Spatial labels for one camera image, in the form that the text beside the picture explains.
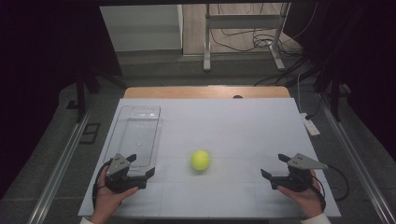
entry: white tabletop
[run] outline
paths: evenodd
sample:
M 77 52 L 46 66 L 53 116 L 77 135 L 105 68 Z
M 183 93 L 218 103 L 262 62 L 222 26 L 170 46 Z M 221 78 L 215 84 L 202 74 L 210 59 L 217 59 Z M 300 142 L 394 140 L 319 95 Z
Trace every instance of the white tabletop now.
M 309 136 L 292 98 L 265 99 L 121 99 L 104 150 L 87 189 L 80 216 L 92 214 L 92 183 L 107 152 L 110 135 L 125 105 L 157 105 L 162 131 L 156 173 L 146 189 L 124 200 L 115 216 L 154 218 L 280 218 L 303 214 L 289 198 L 272 190 L 261 175 L 287 175 L 277 154 L 302 153 L 317 160 Z M 198 149 L 211 157 L 199 173 L 190 167 Z M 329 217 L 340 217 L 327 180 Z

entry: power strip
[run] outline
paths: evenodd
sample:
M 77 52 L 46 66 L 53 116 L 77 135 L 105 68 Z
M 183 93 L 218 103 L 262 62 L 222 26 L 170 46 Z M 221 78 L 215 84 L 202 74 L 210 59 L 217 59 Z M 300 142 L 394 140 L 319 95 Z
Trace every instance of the power strip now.
M 303 124 L 305 125 L 306 130 L 308 131 L 309 135 L 317 136 L 320 135 L 317 126 L 315 126 L 314 122 L 310 119 L 306 119 L 306 113 L 301 113 L 301 119 L 303 120 Z

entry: wrist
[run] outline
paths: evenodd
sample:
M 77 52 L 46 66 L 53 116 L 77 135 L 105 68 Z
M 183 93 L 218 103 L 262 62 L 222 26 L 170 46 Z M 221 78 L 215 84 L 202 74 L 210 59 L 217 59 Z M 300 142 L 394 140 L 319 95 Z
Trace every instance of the wrist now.
M 320 209 L 319 210 L 311 210 L 309 212 L 305 212 L 305 216 L 306 216 L 306 218 L 312 218 L 312 217 L 317 217 L 322 213 L 323 213 L 323 211 L 321 211 Z
M 105 224 L 109 218 L 110 215 L 93 212 L 92 216 L 90 217 L 90 222 L 93 224 Z

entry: aluminum rail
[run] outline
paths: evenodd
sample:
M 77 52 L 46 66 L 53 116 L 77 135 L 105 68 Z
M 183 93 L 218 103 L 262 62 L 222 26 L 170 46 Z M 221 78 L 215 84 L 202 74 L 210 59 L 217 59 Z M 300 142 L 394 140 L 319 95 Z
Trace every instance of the aluminum rail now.
M 378 213 L 378 216 L 381 218 L 382 223 L 395 224 L 396 223 L 395 217 L 392 214 L 384 195 L 382 194 L 378 185 L 374 182 L 370 173 L 364 166 L 364 163 L 361 160 L 358 151 L 356 150 L 356 148 L 353 146 L 352 142 L 348 138 L 347 132 L 345 131 L 342 123 L 336 121 L 335 118 L 333 117 L 332 112 L 329 109 L 330 106 L 327 99 L 323 97 L 322 100 L 324 104 L 321 105 L 321 108 L 325 112 L 327 119 L 332 125 L 334 133 L 337 135 L 338 140 L 343 146 L 343 149 L 346 153 L 348 160 L 355 169 L 355 172 L 359 180 L 361 181 L 364 189 L 366 190 L 367 195 L 369 196 L 376 212 Z
M 49 177 L 49 181 L 47 182 L 46 187 L 44 187 L 44 190 L 41 193 L 37 204 L 35 205 L 35 209 L 33 210 L 33 213 L 29 218 L 29 224 L 43 223 L 44 219 L 46 218 L 55 194 L 59 186 L 61 185 L 62 179 L 64 178 L 64 173 L 66 172 L 69 162 L 73 157 L 73 154 L 78 144 L 78 140 L 84 132 L 85 125 L 88 122 L 95 102 L 96 95 L 94 94 L 87 102 L 88 108 L 81 122 L 76 124 L 76 127 L 74 128 L 72 135 L 70 136 L 69 141 L 64 148 L 64 152 L 62 153 L 61 157 L 55 165 L 55 168 L 53 169 L 52 174 Z

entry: tennis ball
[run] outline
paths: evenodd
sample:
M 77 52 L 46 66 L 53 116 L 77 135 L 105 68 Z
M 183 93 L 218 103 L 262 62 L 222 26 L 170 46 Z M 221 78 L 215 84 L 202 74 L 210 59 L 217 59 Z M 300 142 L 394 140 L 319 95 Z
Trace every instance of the tennis ball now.
M 192 168 L 202 171 L 210 164 L 209 154 L 205 150 L 194 151 L 194 153 L 191 155 L 190 163 Z

